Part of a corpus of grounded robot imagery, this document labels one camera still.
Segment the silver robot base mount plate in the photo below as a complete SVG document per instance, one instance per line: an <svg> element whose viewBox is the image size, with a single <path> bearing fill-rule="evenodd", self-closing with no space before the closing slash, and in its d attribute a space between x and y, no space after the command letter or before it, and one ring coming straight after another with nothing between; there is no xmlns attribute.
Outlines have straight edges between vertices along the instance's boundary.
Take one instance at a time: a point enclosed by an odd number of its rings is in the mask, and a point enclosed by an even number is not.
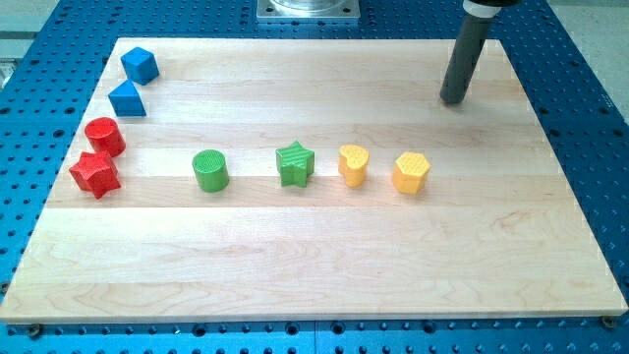
<svg viewBox="0 0 629 354"><path fill-rule="evenodd" d="M257 0L259 20L356 20L359 0Z"/></svg>

